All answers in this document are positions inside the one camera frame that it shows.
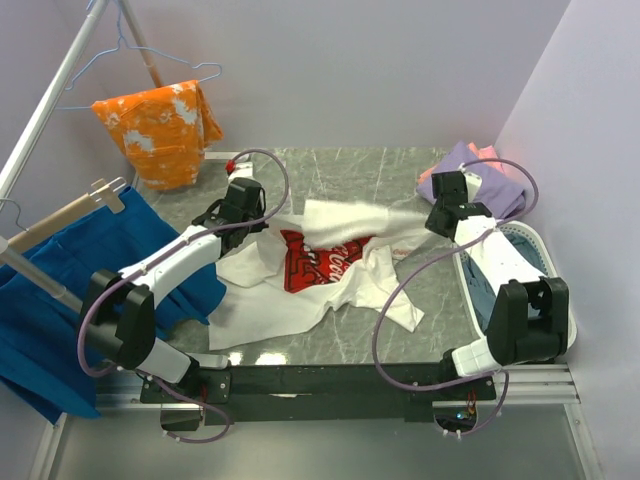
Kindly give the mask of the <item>white Coca-Cola t-shirt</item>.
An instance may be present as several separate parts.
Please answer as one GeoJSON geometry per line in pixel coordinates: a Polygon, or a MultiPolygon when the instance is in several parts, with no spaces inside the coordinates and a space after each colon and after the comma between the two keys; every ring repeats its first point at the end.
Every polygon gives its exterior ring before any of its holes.
{"type": "Polygon", "coordinates": [[[209,347],[223,350],[304,333],[344,305],[384,311],[409,332],[424,313],[396,294],[396,262],[431,234],[425,216],[365,202],[308,200],[217,262],[227,291],[209,317],[209,347]]]}

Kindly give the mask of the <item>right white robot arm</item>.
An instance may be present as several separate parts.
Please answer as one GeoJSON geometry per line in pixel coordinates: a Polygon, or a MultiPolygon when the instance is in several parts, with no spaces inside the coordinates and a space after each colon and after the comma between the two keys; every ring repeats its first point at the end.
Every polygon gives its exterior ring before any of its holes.
{"type": "Polygon", "coordinates": [[[566,353],[569,288],[525,260],[490,210],[470,200],[463,172],[436,173],[432,186],[435,204],[426,228],[461,247],[495,294],[480,338],[447,351],[440,361],[440,390],[460,399],[473,388],[475,375],[566,353]]]}

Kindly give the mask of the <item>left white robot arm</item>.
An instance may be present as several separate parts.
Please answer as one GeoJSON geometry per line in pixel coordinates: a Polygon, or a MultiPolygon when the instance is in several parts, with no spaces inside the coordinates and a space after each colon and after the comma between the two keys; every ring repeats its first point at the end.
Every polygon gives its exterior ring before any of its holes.
{"type": "Polygon", "coordinates": [[[156,336],[156,307],[194,273],[264,229],[265,208],[261,184],[237,178],[224,198],[165,247],[117,273],[95,272],[83,301],[77,336],[77,357],[85,373],[99,377],[110,372],[109,368],[89,367],[85,347],[90,346],[114,366],[138,370],[162,382],[176,401],[193,399],[202,383],[201,364],[156,336]]]}

